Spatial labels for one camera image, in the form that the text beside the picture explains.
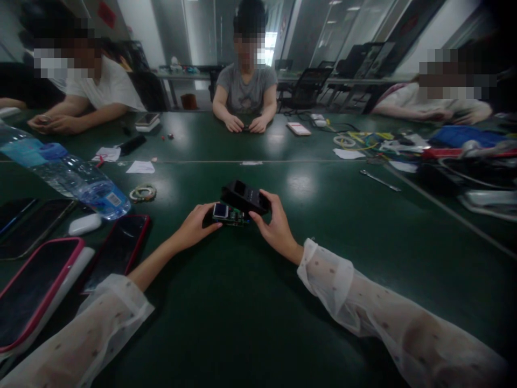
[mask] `paper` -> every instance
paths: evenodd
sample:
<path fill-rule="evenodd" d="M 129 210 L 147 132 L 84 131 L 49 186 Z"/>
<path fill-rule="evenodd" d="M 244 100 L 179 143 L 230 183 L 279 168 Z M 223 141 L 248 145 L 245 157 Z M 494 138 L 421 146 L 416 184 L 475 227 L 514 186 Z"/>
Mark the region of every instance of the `paper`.
<path fill-rule="evenodd" d="M 358 157 L 365 156 L 365 154 L 362 154 L 359 151 L 340 150 L 339 148 L 334 148 L 334 153 L 341 159 L 357 159 Z"/>
<path fill-rule="evenodd" d="M 412 174 L 416 173 L 416 169 L 418 168 L 416 164 L 409 164 L 403 162 L 390 161 L 389 164 L 395 167 L 398 171 L 411 172 Z"/>
<path fill-rule="evenodd" d="M 126 174 L 152 174 L 155 168 L 151 162 L 134 161 Z"/>
<path fill-rule="evenodd" d="M 92 160 L 98 162 L 101 156 L 105 162 L 116 162 L 120 157 L 120 148 L 101 147 Z"/>

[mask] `white cable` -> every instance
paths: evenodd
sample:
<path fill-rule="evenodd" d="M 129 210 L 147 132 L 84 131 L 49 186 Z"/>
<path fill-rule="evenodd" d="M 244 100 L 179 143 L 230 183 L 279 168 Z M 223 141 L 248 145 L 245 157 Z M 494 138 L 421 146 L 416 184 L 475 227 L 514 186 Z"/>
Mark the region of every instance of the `white cable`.
<path fill-rule="evenodd" d="M 451 168 L 451 167 L 449 167 L 448 165 L 445 164 L 444 161 L 449 160 L 449 159 L 457 160 L 456 158 L 442 158 L 442 159 L 438 159 L 438 164 L 440 166 L 442 166 L 443 168 L 446 168 L 447 170 L 449 170 L 451 173 L 456 174 L 457 176 L 460 176 L 461 178 L 467 179 L 468 181 L 472 181 L 472 182 L 478 183 L 478 184 L 483 185 L 483 186 L 488 186 L 488 187 L 492 187 L 494 189 L 499 189 L 499 190 L 515 190 L 515 189 L 517 189 L 516 187 L 510 188 L 510 187 L 505 187 L 505 186 L 497 186 L 497 185 L 494 185 L 494 184 L 491 184 L 491 183 L 486 183 L 486 182 L 483 182 L 483 181 L 478 181 L 477 179 L 474 179 L 474 178 L 472 178 L 472 177 L 470 177 L 468 175 L 462 174 L 461 172 L 453 170 L 453 168 Z"/>
<path fill-rule="evenodd" d="M 355 145 L 355 140 L 351 139 L 348 136 L 339 135 L 334 138 L 334 143 L 338 146 L 343 146 L 345 148 L 351 148 Z"/>

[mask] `electronic device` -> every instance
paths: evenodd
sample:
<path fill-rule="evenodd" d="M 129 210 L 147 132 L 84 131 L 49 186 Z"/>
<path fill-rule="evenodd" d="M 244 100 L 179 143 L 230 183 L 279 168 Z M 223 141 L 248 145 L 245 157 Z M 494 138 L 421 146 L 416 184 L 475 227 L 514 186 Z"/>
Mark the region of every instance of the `electronic device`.
<path fill-rule="evenodd" d="M 41 245 L 0 293 L 0 359 L 36 339 L 95 251 L 77 237 Z"/>
<path fill-rule="evenodd" d="M 68 227 L 68 234 L 75 237 L 80 236 L 98 229 L 101 225 L 102 217 L 97 213 L 90 214 L 72 221 Z"/>
<path fill-rule="evenodd" d="M 135 125 L 138 127 L 148 127 L 158 120 L 159 117 L 159 113 L 146 113 L 135 123 Z"/>
<path fill-rule="evenodd" d="M 58 226 L 77 202 L 51 199 L 9 233 L 0 244 L 0 260 L 14 260 L 31 253 Z"/>
<path fill-rule="evenodd" d="M 222 188 L 221 201 L 247 214 L 254 211 L 260 216 L 268 213 L 271 202 L 258 189 L 236 179 Z"/>
<path fill-rule="evenodd" d="M 288 122 L 287 126 L 298 136 L 310 136 L 311 132 L 298 122 Z"/>
<path fill-rule="evenodd" d="M 37 201 L 34 198 L 22 198 L 3 204 L 0 207 L 0 236 L 7 232 Z"/>
<path fill-rule="evenodd" d="M 149 226 L 149 216 L 119 218 L 93 261 L 82 293 L 91 293 L 110 274 L 127 275 Z"/>
<path fill-rule="evenodd" d="M 127 156 L 131 154 L 131 152 L 140 147 L 146 141 L 147 139 L 144 135 L 138 135 L 137 137 L 133 137 L 131 140 L 128 140 L 126 141 L 126 143 L 120 145 L 120 155 Z"/>
<path fill-rule="evenodd" d="M 211 224 L 222 223 L 228 226 L 244 226 L 249 224 L 249 219 L 244 212 L 226 204 L 216 203 L 212 212 L 208 212 L 203 219 L 203 228 Z"/>

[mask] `hand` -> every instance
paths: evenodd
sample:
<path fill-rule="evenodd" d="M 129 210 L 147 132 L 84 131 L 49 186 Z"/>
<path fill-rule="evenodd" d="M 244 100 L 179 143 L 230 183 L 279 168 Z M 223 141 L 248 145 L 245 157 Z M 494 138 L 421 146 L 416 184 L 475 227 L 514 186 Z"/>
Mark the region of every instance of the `hand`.
<path fill-rule="evenodd" d="M 473 124 L 476 124 L 477 122 L 483 121 L 486 118 L 487 118 L 487 116 L 485 116 L 484 114 L 481 114 L 480 112 L 471 112 L 471 113 L 467 113 L 466 115 L 453 120 L 452 123 L 454 125 L 473 125 Z"/>
<path fill-rule="evenodd" d="M 249 131 L 251 133 L 264 133 L 266 132 L 266 126 L 268 120 L 264 116 L 256 117 L 249 125 Z"/>
<path fill-rule="evenodd" d="M 197 244 L 210 233 L 215 232 L 222 227 L 221 223 L 212 224 L 203 229 L 203 219 L 209 211 L 214 207 L 215 202 L 211 204 L 197 205 L 190 212 L 181 227 L 173 234 L 169 241 L 174 247 L 176 253 L 181 252 L 191 246 Z"/>
<path fill-rule="evenodd" d="M 82 117 L 55 116 L 48 125 L 52 133 L 64 135 L 77 135 L 89 128 L 88 123 Z"/>
<path fill-rule="evenodd" d="M 237 116 L 230 116 L 225 120 L 225 124 L 230 132 L 242 132 L 244 128 L 244 124 Z"/>
<path fill-rule="evenodd" d="M 424 121 L 448 121 L 454 116 L 454 112 L 446 109 L 435 109 L 430 112 L 424 112 L 421 120 Z"/>
<path fill-rule="evenodd" d="M 249 215 L 268 244 L 286 259 L 299 265 L 302 262 L 303 247 L 295 241 L 291 234 L 279 196 L 268 193 L 266 190 L 260 190 L 260 192 L 271 202 L 271 213 L 273 214 L 271 223 L 267 225 L 255 212 L 249 212 Z"/>
<path fill-rule="evenodd" d="M 48 127 L 48 118 L 45 115 L 34 116 L 27 122 L 27 124 L 29 127 L 37 132 L 40 132 L 41 134 L 48 134 L 51 132 L 50 128 Z"/>

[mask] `sheer white sleeve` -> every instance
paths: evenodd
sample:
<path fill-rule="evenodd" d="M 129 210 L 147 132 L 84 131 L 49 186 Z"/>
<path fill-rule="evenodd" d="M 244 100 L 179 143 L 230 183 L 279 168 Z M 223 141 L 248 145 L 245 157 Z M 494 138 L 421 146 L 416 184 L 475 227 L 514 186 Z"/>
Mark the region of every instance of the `sheer white sleeve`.
<path fill-rule="evenodd" d="M 383 341 L 413 388 L 495 386 L 506 373 L 506 361 L 484 343 L 312 240 L 305 242 L 298 276 L 339 324 Z"/>
<path fill-rule="evenodd" d="M 110 275 L 74 320 L 14 368 L 0 387 L 89 387 L 153 310 L 133 282 Z"/>

